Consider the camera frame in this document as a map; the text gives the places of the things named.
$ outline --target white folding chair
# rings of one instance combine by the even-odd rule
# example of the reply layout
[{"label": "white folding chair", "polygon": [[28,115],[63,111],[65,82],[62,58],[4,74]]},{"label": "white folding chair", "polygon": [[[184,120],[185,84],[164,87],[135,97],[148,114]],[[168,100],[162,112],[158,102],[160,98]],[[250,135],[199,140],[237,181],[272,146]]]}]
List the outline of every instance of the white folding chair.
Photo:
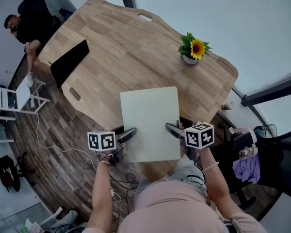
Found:
[{"label": "white folding chair", "polygon": [[[9,116],[0,116],[0,120],[16,121],[16,118],[15,117],[9,117]],[[0,140],[0,143],[9,143],[9,142],[14,142],[14,140],[13,139]]]},{"label": "white folding chair", "polygon": [[[39,89],[41,88],[41,86],[45,85],[46,83],[36,80],[36,79],[34,81],[35,83],[38,83],[39,85],[32,94],[30,92],[30,88],[28,87],[28,76],[26,76],[23,79],[23,81],[20,83],[16,91],[0,87],[0,110],[1,111],[15,111],[15,112],[28,113],[28,114],[37,114],[38,111],[43,107],[43,105],[45,105],[47,102],[50,102],[50,100],[39,96]],[[16,93],[17,109],[9,108],[9,103],[8,103],[9,92]],[[23,108],[25,107],[25,105],[30,99],[37,99],[39,107],[36,108],[35,111],[23,110]]]}]

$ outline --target purple cloth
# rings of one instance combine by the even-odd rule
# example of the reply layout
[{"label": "purple cloth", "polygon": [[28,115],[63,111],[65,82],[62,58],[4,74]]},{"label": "purple cloth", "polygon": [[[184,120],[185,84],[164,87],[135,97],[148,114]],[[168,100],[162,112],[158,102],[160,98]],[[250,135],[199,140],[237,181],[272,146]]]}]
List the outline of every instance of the purple cloth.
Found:
[{"label": "purple cloth", "polygon": [[236,178],[241,179],[242,182],[249,181],[253,184],[258,183],[261,177],[258,155],[249,157],[245,160],[234,161],[233,170]]}]

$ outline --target flower pot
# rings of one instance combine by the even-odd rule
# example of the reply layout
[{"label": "flower pot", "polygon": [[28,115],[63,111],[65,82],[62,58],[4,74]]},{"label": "flower pot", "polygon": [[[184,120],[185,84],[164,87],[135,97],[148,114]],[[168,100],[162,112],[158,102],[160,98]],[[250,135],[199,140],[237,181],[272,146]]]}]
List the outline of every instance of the flower pot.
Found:
[{"label": "flower pot", "polygon": [[197,63],[199,62],[199,60],[192,60],[189,57],[183,55],[181,56],[182,60],[185,62],[185,64],[187,64],[190,67],[196,66]]}]

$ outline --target bracelet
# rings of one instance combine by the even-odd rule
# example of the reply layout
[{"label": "bracelet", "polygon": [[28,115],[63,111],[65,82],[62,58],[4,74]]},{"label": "bracelet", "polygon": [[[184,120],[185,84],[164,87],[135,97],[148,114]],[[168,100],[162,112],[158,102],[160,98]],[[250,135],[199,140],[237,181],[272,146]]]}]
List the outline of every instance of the bracelet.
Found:
[{"label": "bracelet", "polygon": [[202,171],[203,171],[203,172],[206,172],[206,171],[208,171],[209,169],[213,168],[214,166],[217,166],[218,164],[219,164],[219,162],[217,161],[216,163],[214,163],[214,164],[208,166],[207,168],[204,168]]},{"label": "bracelet", "polygon": [[99,161],[99,162],[103,162],[103,163],[108,164],[109,166],[111,166],[111,163],[108,162],[108,161]]}]

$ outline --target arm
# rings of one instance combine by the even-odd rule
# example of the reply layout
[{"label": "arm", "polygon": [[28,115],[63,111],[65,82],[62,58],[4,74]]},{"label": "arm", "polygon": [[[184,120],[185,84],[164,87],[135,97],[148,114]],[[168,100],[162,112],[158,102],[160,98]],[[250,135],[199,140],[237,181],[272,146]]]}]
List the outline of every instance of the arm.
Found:
[{"label": "arm", "polygon": [[112,198],[109,166],[103,162],[98,162],[97,165],[92,202],[93,210],[87,228],[97,228],[105,233],[111,232]]},{"label": "arm", "polygon": [[[199,155],[203,168],[216,163],[209,148],[200,150]],[[218,166],[212,167],[204,174],[209,199],[215,203],[222,216],[230,218],[234,213],[243,212],[230,197],[227,183]]]}]

